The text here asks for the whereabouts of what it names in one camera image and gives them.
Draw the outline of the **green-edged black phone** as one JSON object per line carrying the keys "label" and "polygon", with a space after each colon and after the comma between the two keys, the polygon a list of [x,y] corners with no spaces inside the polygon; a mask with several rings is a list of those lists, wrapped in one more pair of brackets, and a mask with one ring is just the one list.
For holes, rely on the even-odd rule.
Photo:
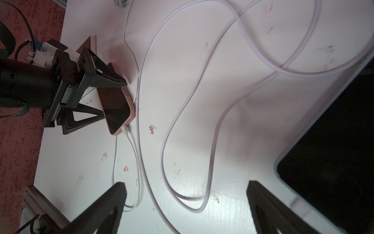
{"label": "green-edged black phone", "polygon": [[374,60],[338,76],[286,137],[271,192],[322,234],[374,231]]}

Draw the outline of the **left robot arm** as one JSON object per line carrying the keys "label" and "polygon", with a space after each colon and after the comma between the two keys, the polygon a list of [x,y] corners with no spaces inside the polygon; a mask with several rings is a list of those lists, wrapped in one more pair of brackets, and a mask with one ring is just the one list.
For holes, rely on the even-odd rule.
{"label": "left robot arm", "polygon": [[15,117],[30,109],[42,110],[44,127],[60,125],[67,135],[104,119],[101,110],[80,103],[88,87],[125,87],[127,82],[90,48],[80,53],[56,40],[43,43],[46,52],[33,64],[9,59],[15,38],[1,24],[1,107],[20,108]]}

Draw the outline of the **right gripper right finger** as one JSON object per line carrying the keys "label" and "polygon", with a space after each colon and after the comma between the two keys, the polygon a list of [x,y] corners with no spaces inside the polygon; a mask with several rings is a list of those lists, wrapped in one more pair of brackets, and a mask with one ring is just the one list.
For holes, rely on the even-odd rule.
{"label": "right gripper right finger", "polygon": [[317,233],[258,181],[249,182],[246,194],[258,234]]}

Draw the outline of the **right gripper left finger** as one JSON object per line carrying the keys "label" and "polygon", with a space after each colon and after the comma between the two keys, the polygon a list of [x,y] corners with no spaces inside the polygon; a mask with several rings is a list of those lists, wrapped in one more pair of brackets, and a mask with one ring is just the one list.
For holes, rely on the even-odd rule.
{"label": "right gripper left finger", "polygon": [[127,198],[125,183],[117,182],[60,234],[116,234]]}

